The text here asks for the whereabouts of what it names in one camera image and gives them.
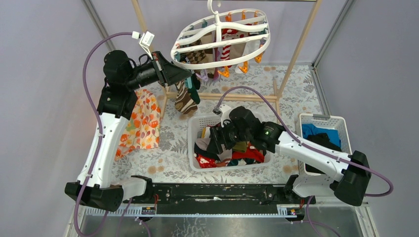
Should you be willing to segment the brown striped sock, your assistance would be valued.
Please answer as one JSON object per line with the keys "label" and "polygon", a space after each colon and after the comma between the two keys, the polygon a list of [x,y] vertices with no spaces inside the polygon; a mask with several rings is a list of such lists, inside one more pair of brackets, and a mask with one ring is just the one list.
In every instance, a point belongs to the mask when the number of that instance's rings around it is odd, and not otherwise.
{"label": "brown striped sock", "polygon": [[192,114],[197,109],[198,106],[195,101],[191,98],[188,89],[185,85],[185,81],[182,80],[175,84],[177,95],[175,98],[175,108],[181,114]]}

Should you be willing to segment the white oval sock hanger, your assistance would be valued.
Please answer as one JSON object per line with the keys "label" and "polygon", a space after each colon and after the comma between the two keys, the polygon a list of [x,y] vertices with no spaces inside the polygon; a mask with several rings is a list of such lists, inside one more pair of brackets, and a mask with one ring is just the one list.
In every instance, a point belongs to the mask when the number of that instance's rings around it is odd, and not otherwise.
{"label": "white oval sock hanger", "polygon": [[[243,64],[245,61],[249,62],[266,51],[271,41],[271,34],[265,12],[259,9],[244,8],[220,13],[213,8],[211,0],[207,1],[207,9],[210,16],[191,23],[180,32],[170,51],[170,57],[174,64],[190,70],[223,68],[224,66]],[[224,30],[237,30],[250,35],[227,39],[222,36]],[[178,59],[179,56],[186,53],[248,43],[252,45],[252,49],[234,59],[196,64],[181,63]]]}

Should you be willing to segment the beige sock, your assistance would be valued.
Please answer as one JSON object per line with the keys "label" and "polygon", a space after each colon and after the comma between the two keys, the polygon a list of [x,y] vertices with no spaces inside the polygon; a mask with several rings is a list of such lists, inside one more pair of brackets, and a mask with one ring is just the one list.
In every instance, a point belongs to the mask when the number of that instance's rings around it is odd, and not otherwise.
{"label": "beige sock", "polygon": [[194,151],[197,153],[198,151],[207,151],[208,146],[210,143],[210,138],[198,138],[195,141]]}

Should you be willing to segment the dark green sock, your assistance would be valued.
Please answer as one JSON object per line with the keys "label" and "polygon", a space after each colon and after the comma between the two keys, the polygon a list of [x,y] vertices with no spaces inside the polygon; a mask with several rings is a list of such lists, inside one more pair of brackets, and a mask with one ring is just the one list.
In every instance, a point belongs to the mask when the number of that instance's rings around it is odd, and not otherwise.
{"label": "dark green sock", "polygon": [[192,75],[191,80],[192,80],[192,88],[189,88],[188,89],[188,93],[189,93],[190,97],[192,98],[192,100],[196,104],[200,104],[201,100],[200,100],[200,97],[198,95],[198,90],[201,87],[201,82],[196,77],[196,75]]}

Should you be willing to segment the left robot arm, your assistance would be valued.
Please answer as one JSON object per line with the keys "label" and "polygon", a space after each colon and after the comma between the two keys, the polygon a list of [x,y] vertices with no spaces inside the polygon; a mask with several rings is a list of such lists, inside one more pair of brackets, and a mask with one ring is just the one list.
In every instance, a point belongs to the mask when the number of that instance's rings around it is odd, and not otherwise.
{"label": "left robot arm", "polygon": [[155,82],[174,85],[192,73],[169,62],[159,51],[152,52],[142,65],[136,65],[122,50],[106,54],[103,72],[107,85],[95,108],[99,120],[95,137],[77,180],[68,182],[64,192],[80,205],[115,212],[132,197],[142,203],[153,198],[150,178],[134,175],[113,181],[111,177],[117,145],[138,99],[135,91]]}

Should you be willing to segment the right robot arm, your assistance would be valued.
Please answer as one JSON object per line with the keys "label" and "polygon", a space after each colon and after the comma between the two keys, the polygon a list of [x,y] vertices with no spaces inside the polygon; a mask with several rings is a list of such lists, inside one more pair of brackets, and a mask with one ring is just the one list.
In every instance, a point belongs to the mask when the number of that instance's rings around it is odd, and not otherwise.
{"label": "right robot arm", "polygon": [[324,173],[323,177],[297,175],[283,190],[284,199],[296,203],[309,196],[334,195],[340,201],[360,206],[371,179],[364,153],[338,152],[297,136],[280,124],[260,121],[243,106],[220,111],[220,122],[209,129],[208,151],[220,154],[238,142],[249,142],[257,150],[297,158]]}

